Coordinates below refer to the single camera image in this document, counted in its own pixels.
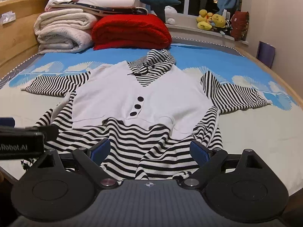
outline blue bedsheet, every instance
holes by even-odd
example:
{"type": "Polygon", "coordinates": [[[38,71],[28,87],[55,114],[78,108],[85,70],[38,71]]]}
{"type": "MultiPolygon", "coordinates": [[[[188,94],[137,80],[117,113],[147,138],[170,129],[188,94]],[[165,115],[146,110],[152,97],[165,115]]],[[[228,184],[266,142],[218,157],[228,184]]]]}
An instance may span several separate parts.
{"type": "MultiPolygon", "coordinates": [[[[86,72],[103,63],[116,64],[133,61],[146,55],[145,49],[88,49],[77,54],[48,53],[37,63],[20,72],[9,82],[10,87],[27,83],[39,75],[66,76],[86,72]]],[[[172,44],[171,54],[182,70],[196,71],[199,75],[210,70],[221,83],[229,82],[262,91],[273,105],[290,110],[295,103],[291,96],[272,77],[246,57],[236,56],[205,47],[172,44]]]]}

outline black and white striped fabric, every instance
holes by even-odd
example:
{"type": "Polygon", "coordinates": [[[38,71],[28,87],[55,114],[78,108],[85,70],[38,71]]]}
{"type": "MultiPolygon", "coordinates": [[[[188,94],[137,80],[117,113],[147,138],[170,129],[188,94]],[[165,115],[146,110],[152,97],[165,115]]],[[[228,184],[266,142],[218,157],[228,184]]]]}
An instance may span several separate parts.
{"type": "MultiPolygon", "coordinates": [[[[175,64],[175,59],[166,50],[151,50],[146,57],[128,65],[137,80],[143,86],[148,86],[157,80],[175,64]]],[[[59,127],[59,136],[55,142],[48,142],[45,148],[55,148],[58,151],[73,151],[79,147],[90,148],[104,138],[111,142],[111,152],[101,167],[112,177],[123,179],[172,179],[181,176],[188,177],[199,168],[189,153],[189,144],[193,139],[213,149],[222,148],[222,138],[218,127],[218,115],[230,110],[236,110],[239,105],[229,96],[236,94],[250,102],[245,108],[264,106],[266,101],[258,96],[257,91],[239,87],[225,88],[214,76],[207,72],[201,78],[201,88],[213,101],[204,118],[195,126],[193,134],[182,141],[169,137],[170,130],[162,125],[155,125],[149,131],[136,125],[126,126],[122,121],[109,118],[100,126],[86,126],[72,129],[72,105],[76,96],[75,89],[84,84],[89,73],[74,76],[37,77],[26,91],[37,94],[64,96],[71,92],[69,102],[59,112],[52,124],[59,127]]],[[[51,122],[53,110],[47,111],[36,123],[46,126],[51,122]]]]}
{"type": "Polygon", "coordinates": [[[219,114],[268,104],[255,89],[230,83],[220,84],[209,71],[201,77],[201,85],[206,96],[219,108],[219,114]]]}

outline bed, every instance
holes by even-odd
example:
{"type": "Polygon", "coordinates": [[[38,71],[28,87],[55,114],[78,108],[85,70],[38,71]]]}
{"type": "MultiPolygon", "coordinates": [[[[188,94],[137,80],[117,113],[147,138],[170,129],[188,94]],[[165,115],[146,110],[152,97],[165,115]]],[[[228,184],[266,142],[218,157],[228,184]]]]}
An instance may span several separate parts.
{"type": "MultiPolygon", "coordinates": [[[[33,95],[21,88],[40,75],[66,76],[144,56],[144,49],[88,49],[77,54],[37,54],[33,24],[48,0],[13,0],[1,3],[0,14],[13,10],[17,20],[0,27],[0,117],[14,117],[16,126],[32,126],[61,98],[33,95]]],[[[197,81],[208,70],[220,83],[235,83],[259,90],[272,105],[220,116],[223,146],[229,153],[254,149],[297,202],[303,188],[303,100],[277,74],[241,48],[173,37],[170,48],[177,67],[197,81]]],[[[24,170],[20,160],[0,161],[0,170],[12,182],[24,170]]]]}

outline red pillow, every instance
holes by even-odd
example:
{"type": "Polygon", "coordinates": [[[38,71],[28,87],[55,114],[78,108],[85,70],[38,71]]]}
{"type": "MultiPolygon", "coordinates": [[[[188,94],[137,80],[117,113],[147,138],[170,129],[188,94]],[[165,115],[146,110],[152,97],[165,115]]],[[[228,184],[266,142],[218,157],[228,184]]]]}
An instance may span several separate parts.
{"type": "Polygon", "coordinates": [[[106,16],[96,23],[91,36],[94,50],[123,47],[159,50],[172,43],[167,27],[153,14],[106,16]]]}
{"type": "Polygon", "coordinates": [[[232,30],[230,35],[235,41],[245,39],[249,24],[249,13],[236,11],[231,18],[232,30]]]}

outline metal screw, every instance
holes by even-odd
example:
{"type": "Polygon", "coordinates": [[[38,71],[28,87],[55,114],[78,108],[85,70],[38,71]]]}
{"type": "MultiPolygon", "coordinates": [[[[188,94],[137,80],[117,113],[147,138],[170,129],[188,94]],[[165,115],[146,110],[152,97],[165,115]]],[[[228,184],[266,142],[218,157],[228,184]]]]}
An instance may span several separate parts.
{"type": "Polygon", "coordinates": [[[199,181],[197,179],[194,179],[194,178],[188,178],[184,181],[184,183],[187,186],[194,187],[194,186],[197,186],[199,184],[199,181]]]}

